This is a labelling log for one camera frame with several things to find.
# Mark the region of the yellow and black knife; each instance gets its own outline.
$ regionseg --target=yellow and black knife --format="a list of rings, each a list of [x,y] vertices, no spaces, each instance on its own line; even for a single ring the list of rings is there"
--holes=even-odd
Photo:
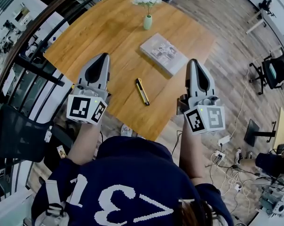
[[[147,97],[147,95],[146,95],[146,93],[145,93],[145,90],[144,90],[144,88],[143,88],[143,85],[142,85],[142,80],[141,80],[140,78],[136,79],[136,85],[137,85],[137,88],[138,88],[138,90],[139,90],[139,92],[140,92],[140,95],[141,95],[141,97],[142,97],[144,103],[145,103],[146,105],[150,105],[150,102],[149,102],[149,100],[148,100],[148,97]]]

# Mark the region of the sneaker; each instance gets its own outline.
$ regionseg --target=sneaker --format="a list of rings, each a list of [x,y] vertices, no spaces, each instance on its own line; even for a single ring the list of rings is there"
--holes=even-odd
[[[123,137],[131,137],[133,130],[130,129],[126,124],[123,124],[121,127],[121,136]]]
[[[239,165],[241,159],[242,159],[241,148],[238,148],[235,153],[234,165]]]
[[[249,151],[246,155],[246,159],[252,159],[253,152]]]

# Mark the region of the wooden floor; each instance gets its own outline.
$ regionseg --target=wooden floor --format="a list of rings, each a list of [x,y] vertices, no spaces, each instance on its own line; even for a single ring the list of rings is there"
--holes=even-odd
[[[235,129],[235,121],[241,107],[249,63],[257,59],[255,63],[259,65],[260,57],[266,57],[268,51],[277,46],[279,42],[268,27],[260,26],[249,35],[245,34],[245,31],[251,26],[246,21],[255,12],[253,5],[248,0],[173,0],[172,5],[197,20],[217,37],[215,46],[205,66],[213,76],[217,87],[217,95],[225,106],[226,130],[202,136],[204,161],[206,165],[211,165],[210,157],[212,153],[215,150],[220,150],[220,147],[217,146],[218,139],[231,135]],[[249,78],[254,77],[255,71],[251,68]],[[259,89],[259,84],[256,83],[249,84],[246,89],[244,106],[238,119],[237,129],[231,141],[223,147],[226,158],[221,162],[221,166],[231,166],[233,164],[234,154],[238,147],[243,149],[244,154],[248,150],[252,150],[254,156],[259,152],[266,153],[272,147],[273,141],[268,144],[266,143],[266,138],[263,137],[257,139],[254,148],[250,148],[244,142],[245,132],[250,119],[253,119],[260,126],[261,130],[269,131],[272,129],[272,121],[277,120],[279,108],[284,108],[284,89],[270,90],[267,86],[265,87],[264,95],[258,96],[257,92],[259,92]],[[166,125],[157,141],[172,151],[177,140],[176,130],[181,129],[182,124],[183,117],[174,116]],[[120,121],[106,114],[102,125],[104,139],[119,135],[121,126],[122,123]],[[180,143],[173,154],[176,163],[179,160],[179,153]],[[206,169],[206,180],[208,183],[211,183],[209,176],[210,167]],[[42,163],[33,166],[29,185],[34,191],[39,187],[37,175],[47,178],[49,173]],[[212,166],[211,174],[214,185],[220,188],[225,174],[215,166]],[[254,177],[241,173],[242,181],[252,178]],[[248,223],[255,215],[255,208],[259,206],[258,199],[261,195],[260,189],[251,184],[250,180],[244,183],[245,194],[249,190],[251,191],[248,199],[243,192],[237,194],[235,189],[229,190],[228,180],[221,188],[222,194],[229,190],[223,196],[229,211],[232,211],[238,203],[232,214],[238,216],[244,223]]]

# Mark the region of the navy blue shirt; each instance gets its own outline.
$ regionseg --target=navy blue shirt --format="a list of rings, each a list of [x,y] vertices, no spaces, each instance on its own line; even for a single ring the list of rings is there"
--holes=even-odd
[[[164,146],[142,138],[111,137],[95,161],[78,166],[63,159],[49,179],[57,181],[60,200],[67,201],[69,225],[180,225],[180,200],[207,201],[233,225],[219,190],[211,184],[194,186]],[[32,219],[47,208],[43,184]],[[201,207],[194,213],[204,215]]]

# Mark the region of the vase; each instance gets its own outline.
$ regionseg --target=vase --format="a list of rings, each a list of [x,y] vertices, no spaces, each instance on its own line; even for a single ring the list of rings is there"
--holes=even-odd
[[[146,15],[144,18],[144,29],[145,30],[149,30],[151,28],[151,24],[152,24],[152,16],[151,15]]]

